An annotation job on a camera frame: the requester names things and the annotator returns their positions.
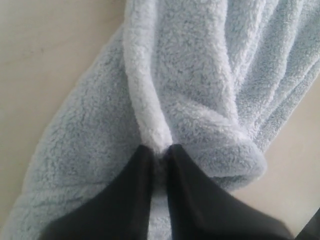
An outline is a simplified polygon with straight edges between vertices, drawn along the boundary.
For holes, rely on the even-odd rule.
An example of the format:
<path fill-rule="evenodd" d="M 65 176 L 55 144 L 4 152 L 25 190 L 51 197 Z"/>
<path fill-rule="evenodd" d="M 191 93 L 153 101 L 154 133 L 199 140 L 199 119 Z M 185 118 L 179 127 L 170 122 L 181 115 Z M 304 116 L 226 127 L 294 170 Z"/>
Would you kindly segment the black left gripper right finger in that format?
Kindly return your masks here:
<path fill-rule="evenodd" d="M 281 221 L 214 183 L 179 144 L 166 154 L 167 197 L 174 240 L 292 240 Z"/>

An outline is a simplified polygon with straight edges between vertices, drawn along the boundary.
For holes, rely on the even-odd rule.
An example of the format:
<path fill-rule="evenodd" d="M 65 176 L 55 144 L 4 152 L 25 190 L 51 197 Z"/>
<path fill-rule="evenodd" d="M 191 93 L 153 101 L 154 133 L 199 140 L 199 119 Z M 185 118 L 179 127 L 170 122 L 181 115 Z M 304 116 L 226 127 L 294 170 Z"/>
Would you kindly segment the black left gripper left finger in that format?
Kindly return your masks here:
<path fill-rule="evenodd" d="M 154 154 L 140 145 L 120 174 L 91 200 L 51 222 L 41 240 L 146 240 Z"/>

